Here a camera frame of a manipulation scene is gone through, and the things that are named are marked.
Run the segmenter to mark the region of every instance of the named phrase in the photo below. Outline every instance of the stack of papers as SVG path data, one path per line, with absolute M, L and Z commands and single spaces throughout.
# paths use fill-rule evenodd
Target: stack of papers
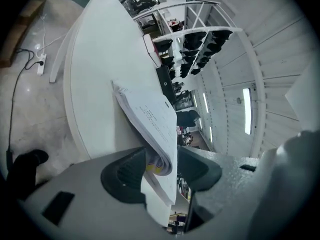
M 146 180 L 167 205 L 175 204 L 178 163 L 175 110 L 159 92 L 133 90 L 117 82 L 113 88 L 127 118 L 154 150 L 148 152 Z

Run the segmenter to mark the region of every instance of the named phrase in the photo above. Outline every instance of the fluorescent light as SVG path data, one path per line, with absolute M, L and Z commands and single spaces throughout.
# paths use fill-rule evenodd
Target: fluorescent light
M 212 128 L 211 128 L 211 126 L 210 126 L 210 141 L 212 143 Z
M 205 94 L 203 94 L 203 98 L 204 98 L 204 103 L 205 103 L 206 112 L 209 113 L 208 104 L 207 104 L 207 99 L 206 99 L 206 95 L 205 95 Z
M 251 105 L 251 93 L 249 88 L 243 89 L 244 98 L 244 111 L 245 111 L 245 126 L 244 132 L 248 135 L 251 134 L 251 124 L 252 124 L 252 105 Z
M 194 104 L 195 104 L 195 107 L 197 108 L 198 106 L 197 106 L 197 101 L 196 101 L 196 97 L 195 97 L 195 95 L 193 95 L 193 98 L 194 98 Z

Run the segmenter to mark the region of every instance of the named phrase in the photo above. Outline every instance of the black bag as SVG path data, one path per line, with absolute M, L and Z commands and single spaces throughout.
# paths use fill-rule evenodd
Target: black bag
M 154 45 L 158 50 L 158 53 L 164 53 L 166 50 L 170 48 L 172 42 L 173 41 L 169 39 L 169 40 L 163 40 L 160 42 L 155 42 Z
M 197 41 L 197 42 L 184 42 L 184 48 L 188 49 L 189 51 L 193 51 L 198 49 L 201 45 L 202 42 L 201 41 Z
M 207 64 L 207 63 L 199 62 L 199 63 L 197 63 L 197 66 L 198 66 L 199 68 L 204 68 L 206 64 Z
M 171 63 L 174 60 L 175 57 L 171 56 L 168 58 L 161 58 L 161 62 L 163 65 L 167 66 L 169 63 Z
M 196 58 L 195 56 L 193 56 L 193 57 L 188 57 L 188 56 L 183 57 L 183 59 L 188 63 L 193 63 L 195 58 Z
M 216 38 L 222 38 L 222 39 L 229 39 L 229 36 L 232 34 L 233 32 L 230 30 L 215 30 L 212 31 L 212 34 L 216 37 Z
M 196 74 L 198 74 L 200 71 L 201 71 L 200 68 L 193 69 L 193 70 L 191 71 L 191 74 L 192 74 L 192 75 L 196 75 Z
M 207 35 L 206 32 L 195 32 L 195 33 L 190 33 L 190 34 L 186 34 L 184 36 L 184 39 L 187 40 L 188 42 L 197 42 L 197 41 L 201 41 L 205 36 Z
M 170 79 L 173 80 L 176 77 L 176 71 L 175 70 L 170 70 L 169 71 Z
M 168 68 L 169 68 L 169 70 L 170 70 L 170 69 L 172 69 L 172 67 L 173 67 L 174 64 L 175 64 L 174 62 L 171 62 L 171 63 L 167 64 L 166 66 L 168 66 Z
M 185 78 L 188 73 L 190 71 L 190 67 L 189 68 L 181 68 L 180 69 L 180 77 Z
M 208 58 L 208 57 L 202 57 L 202 58 L 200 59 L 200 61 L 201 61 L 201 62 L 204 62 L 204 63 L 209 62 L 209 60 L 210 60 L 210 58 Z
M 207 56 L 207 57 L 211 57 L 212 55 L 216 54 L 216 52 L 214 51 L 205 51 L 203 53 L 204 56 Z
M 223 38 L 215 38 L 214 39 L 214 42 L 218 45 L 218 46 L 223 46 L 226 42 L 226 39 L 223 39 Z
M 215 43 L 209 43 L 206 46 L 211 52 L 214 52 L 215 54 L 221 51 L 221 46 L 215 44 Z
M 182 53 L 185 56 L 195 56 L 195 55 L 197 55 L 198 52 L 199 52 L 199 50 L 192 50 L 192 51 L 183 51 Z
M 189 70 L 190 70 L 190 68 L 191 68 L 191 66 L 189 66 L 189 67 L 181 67 L 181 68 L 180 68 L 180 71 L 181 71 L 181 72 L 187 72 L 187 73 L 188 73 Z
M 192 63 L 181 64 L 181 69 L 190 69 L 191 66 L 192 66 Z

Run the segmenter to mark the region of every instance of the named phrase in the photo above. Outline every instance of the person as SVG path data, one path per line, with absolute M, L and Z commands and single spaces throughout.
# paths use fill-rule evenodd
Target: person
M 13 197 L 24 201 L 35 191 L 37 167 L 48 159 L 48 154 L 40 149 L 21 154 L 15 159 L 6 178 L 8 189 Z

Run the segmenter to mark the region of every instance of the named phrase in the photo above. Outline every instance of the desk surface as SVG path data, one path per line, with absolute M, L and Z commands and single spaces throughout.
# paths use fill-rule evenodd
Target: desk surface
M 65 109 L 74 141 L 92 159 L 141 147 L 139 134 L 113 95 L 112 80 L 161 92 L 143 33 L 118 0 L 90 0 L 78 19 L 65 60 Z M 147 210 L 168 223 L 171 207 L 143 178 Z

